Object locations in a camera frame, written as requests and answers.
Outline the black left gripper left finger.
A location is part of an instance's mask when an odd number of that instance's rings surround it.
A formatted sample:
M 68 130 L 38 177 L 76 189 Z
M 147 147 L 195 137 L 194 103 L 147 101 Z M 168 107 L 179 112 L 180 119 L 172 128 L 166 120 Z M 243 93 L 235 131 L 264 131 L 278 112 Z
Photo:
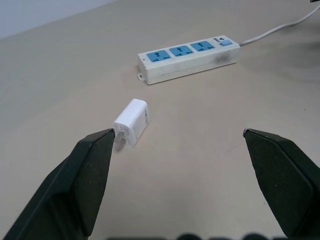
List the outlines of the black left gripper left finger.
M 86 240 L 105 194 L 115 131 L 87 135 L 43 180 L 6 240 Z

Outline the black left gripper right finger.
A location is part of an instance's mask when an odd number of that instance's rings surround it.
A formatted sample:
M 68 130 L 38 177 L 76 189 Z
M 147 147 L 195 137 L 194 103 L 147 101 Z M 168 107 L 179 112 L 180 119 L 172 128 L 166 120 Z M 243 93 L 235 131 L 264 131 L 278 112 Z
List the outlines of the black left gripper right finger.
M 246 128 L 259 188 L 289 238 L 320 236 L 320 168 L 291 140 Z

